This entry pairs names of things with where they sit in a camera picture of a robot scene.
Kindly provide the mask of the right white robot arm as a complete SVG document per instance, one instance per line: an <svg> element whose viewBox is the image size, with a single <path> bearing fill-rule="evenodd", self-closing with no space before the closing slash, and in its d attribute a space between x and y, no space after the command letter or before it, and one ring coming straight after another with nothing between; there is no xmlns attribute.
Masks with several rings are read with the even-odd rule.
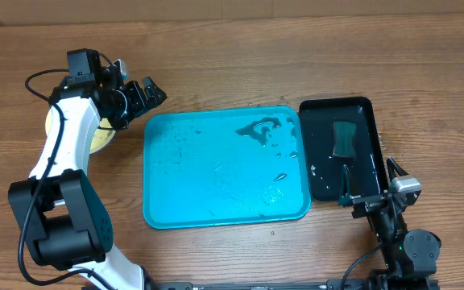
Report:
<svg viewBox="0 0 464 290"><path fill-rule="evenodd" d="M437 271L441 240L434 233L409 230L403 212L414 205L421 194L421 183L393 159L387 159L391 180L389 188L378 195L363 197L357 193L349 168L342 167L342 186L338 204L351 207L352 217L366 218L378 245L356 259L346 270L340 289L438 289L429 277ZM375 269L364 280L351 280L350 273L376 252L386 267Z"/></svg>

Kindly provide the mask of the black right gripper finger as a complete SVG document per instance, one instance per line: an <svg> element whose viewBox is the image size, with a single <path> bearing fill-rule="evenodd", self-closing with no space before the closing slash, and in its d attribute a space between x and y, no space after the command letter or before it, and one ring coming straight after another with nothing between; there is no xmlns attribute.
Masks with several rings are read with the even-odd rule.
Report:
<svg viewBox="0 0 464 290"><path fill-rule="evenodd" d="M340 206L351 206L351 194L350 194L350 170L346 165L342 166L342 182L339 194L338 204Z"/></svg>
<svg viewBox="0 0 464 290"><path fill-rule="evenodd" d="M395 189L396 182L399 181L401 177L407 176L408 173L402 169L402 167L392 157L387 158L386 164L390 181L389 188Z"/></svg>

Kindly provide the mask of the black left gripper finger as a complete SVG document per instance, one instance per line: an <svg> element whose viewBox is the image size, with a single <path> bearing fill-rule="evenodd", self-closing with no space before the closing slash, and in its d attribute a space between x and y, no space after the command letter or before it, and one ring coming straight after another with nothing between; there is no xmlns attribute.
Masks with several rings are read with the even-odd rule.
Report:
<svg viewBox="0 0 464 290"><path fill-rule="evenodd" d="M131 117L140 117L149 111L147 96L137 81L125 84L125 95L128 101L127 113Z"/></svg>
<svg viewBox="0 0 464 290"><path fill-rule="evenodd" d="M167 94L150 77L144 77L142 83L148 108L156 108L167 99Z"/></svg>

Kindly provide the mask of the green scouring sponge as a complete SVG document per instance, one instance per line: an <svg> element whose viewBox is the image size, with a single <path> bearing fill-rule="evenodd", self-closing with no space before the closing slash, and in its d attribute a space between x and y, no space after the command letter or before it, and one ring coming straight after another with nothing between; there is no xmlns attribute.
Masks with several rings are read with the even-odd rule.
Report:
<svg viewBox="0 0 464 290"><path fill-rule="evenodd" d="M354 158L354 139L357 126L352 122L335 122L333 124L333 156Z"/></svg>

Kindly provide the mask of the yellow plate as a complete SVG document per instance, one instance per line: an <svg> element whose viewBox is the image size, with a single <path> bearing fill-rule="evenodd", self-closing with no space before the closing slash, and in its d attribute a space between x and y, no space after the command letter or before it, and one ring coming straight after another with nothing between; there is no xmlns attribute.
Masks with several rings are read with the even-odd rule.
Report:
<svg viewBox="0 0 464 290"><path fill-rule="evenodd" d="M46 135L49 134L51 123L52 112L49 111L44 123ZM115 135L115 130L103 130L102 128L97 128L93 135L89 153L93 154L97 151L100 151L102 148L104 148L106 145L110 143L110 141L114 138Z"/></svg>

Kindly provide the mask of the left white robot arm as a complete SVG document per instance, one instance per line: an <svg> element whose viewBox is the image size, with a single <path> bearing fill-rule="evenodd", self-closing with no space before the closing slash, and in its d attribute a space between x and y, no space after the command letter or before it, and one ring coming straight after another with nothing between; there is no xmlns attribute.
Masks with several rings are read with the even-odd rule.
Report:
<svg viewBox="0 0 464 290"><path fill-rule="evenodd" d="M122 130L166 97L150 77L125 83L120 73L67 76L54 88L39 161L8 191L20 229L19 270L27 282L47 286L80 275L99 289L156 287L114 244L110 215L86 171L103 118Z"/></svg>

